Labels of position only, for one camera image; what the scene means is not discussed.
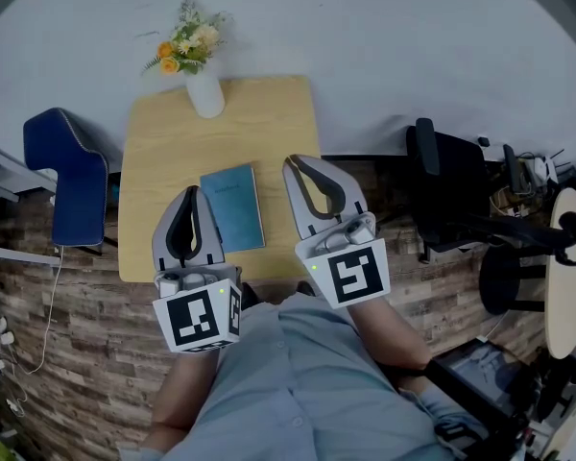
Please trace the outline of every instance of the light blue shirt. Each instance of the light blue shirt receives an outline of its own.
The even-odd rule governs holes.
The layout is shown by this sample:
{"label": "light blue shirt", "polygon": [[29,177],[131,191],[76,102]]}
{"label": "light blue shirt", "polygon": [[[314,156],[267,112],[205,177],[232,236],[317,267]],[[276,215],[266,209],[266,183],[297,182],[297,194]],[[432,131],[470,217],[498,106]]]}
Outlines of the light blue shirt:
{"label": "light blue shirt", "polygon": [[240,328],[194,427],[164,460],[455,459],[344,309],[296,294],[248,309]]}

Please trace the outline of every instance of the blue book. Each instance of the blue book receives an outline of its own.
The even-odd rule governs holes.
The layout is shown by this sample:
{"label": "blue book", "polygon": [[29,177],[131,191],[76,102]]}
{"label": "blue book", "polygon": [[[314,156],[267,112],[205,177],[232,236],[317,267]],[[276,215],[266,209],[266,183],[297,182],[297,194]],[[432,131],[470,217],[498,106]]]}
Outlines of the blue book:
{"label": "blue book", "polygon": [[225,253],[264,247],[256,179],[249,164],[201,176],[201,189],[213,210]]}

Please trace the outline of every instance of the round table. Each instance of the round table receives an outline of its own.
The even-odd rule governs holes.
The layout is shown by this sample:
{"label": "round table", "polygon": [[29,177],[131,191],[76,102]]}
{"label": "round table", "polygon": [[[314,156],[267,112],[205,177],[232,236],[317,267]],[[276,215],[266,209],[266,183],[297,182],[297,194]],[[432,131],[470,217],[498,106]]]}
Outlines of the round table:
{"label": "round table", "polygon": [[[576,190],[564,189],[553,207],[550,227],[560,229],[559,219],[569,211],[576,212]],[[576,245],[566,250],[576,259]],[[489,248],[480,271],[480,295],[484,306],[493,314],[509,309],[545,313],[546,343],[555,358],[568,356],[576,347],[576,266],[558,263],[548,255],[546,264],[520,266],[526,256],[542,255],[541,248]],[[544,301],[517,301],[522,279],[544,278]]]}

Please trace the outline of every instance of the white wall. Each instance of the white wall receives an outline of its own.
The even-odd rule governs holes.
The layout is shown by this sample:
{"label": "white wall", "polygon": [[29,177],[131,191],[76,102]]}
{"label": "white wall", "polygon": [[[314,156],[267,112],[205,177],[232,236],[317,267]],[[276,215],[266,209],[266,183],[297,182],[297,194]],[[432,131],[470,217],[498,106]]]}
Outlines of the white wall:
{"label": "white wall", "polygon": [[[533,0],[199,0],[233,14],[223,76],[310,77],[326,154],[399,153],[420,115],[576,160],[576,46]],[[142,64],[180,0],[16,0],[0,16],[0,146],[61,106],[123,148]]]}

